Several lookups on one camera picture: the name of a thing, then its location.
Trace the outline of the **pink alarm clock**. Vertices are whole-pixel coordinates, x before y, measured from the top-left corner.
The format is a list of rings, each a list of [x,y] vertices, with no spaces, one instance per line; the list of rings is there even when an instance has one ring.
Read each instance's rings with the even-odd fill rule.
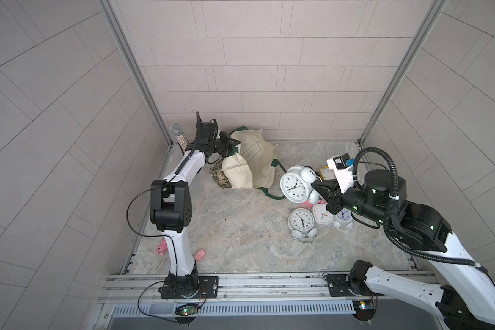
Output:
[[[309,200],[305,201],[301,204],[302,208],[313,208],[315,205],[326,204],[327,202],[324,199],[320,199],[317,203],[312,203]]]

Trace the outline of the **white square alarm clock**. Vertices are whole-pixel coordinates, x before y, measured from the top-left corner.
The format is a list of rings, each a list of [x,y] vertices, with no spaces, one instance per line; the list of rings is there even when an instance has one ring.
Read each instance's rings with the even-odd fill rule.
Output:
[[[334,223],[335,216],[327,210],[326,203],[318,203],[313,205],[312,213],[314,220],[318,225],[329,225]]]

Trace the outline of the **small white alarm clock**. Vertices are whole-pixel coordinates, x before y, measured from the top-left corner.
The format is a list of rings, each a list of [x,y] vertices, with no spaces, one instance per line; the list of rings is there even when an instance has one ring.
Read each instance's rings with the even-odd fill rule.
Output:
[[[341,232],[349,232],[353,228],[353,218],[351,211],[346,208],[342,209],[334,217],[334,227]]]

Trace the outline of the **white twin-bell alarm clock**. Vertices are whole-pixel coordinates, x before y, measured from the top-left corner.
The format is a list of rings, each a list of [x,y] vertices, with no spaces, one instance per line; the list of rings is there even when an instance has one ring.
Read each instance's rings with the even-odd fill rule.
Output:
[[[312,183],[318,179],[316,172],[308,167],[296,165],[287,170],[280,179],[283,195],[293,203],[311,201]]]

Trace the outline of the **beige canvas tote bag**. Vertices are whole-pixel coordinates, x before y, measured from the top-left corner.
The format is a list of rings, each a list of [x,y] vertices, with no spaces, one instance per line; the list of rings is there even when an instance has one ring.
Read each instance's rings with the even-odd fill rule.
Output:
[[[210,166],[210,174],[220,188],[258,189],[266,197],[274,200],[285,196],[269,192],[276,178],[276,169],[286,172],[276,158],[276,145],[268,142],[261,129],[248,129],[241,126],[231,137],[240,143],[216,164]]]

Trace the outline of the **yellow square alarm clock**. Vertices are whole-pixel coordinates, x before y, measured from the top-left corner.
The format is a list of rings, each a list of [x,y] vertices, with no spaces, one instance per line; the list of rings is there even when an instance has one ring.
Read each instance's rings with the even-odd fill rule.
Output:
[[[319,174],[323,181],[335,180],[336,177],[334,170],[330,169],[328,166],[323,166],[323,168],[319,170]]]

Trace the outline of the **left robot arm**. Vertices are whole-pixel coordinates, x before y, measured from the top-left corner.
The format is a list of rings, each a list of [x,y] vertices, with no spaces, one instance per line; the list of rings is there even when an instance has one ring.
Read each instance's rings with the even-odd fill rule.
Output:
[[[151,184],[150,220],[167,244],[170,270],[165,278],[166,297],[192,298],[199,291],[197,263],[191,253],[188,226],[193,216],[190,185],[210,156],[225,158],[240,144],[221,132],[215,140],[195,141],[184,151],[177,168]]]

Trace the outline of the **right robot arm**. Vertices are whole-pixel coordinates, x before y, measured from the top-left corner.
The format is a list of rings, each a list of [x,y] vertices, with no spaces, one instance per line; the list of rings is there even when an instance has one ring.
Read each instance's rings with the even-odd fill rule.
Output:
[[[423,309],[449,329],[495,329],[495,282],[461,244],[434,208],[409,202],[406,182],[391,170],[373,170],[344,186],[341,180],[315,181],[312,187],[337,214],[349,210],[374,222],[403,252],[429,261],[446,280],[428,285],[356,261],[346,281],[359,296],[383,294]]]

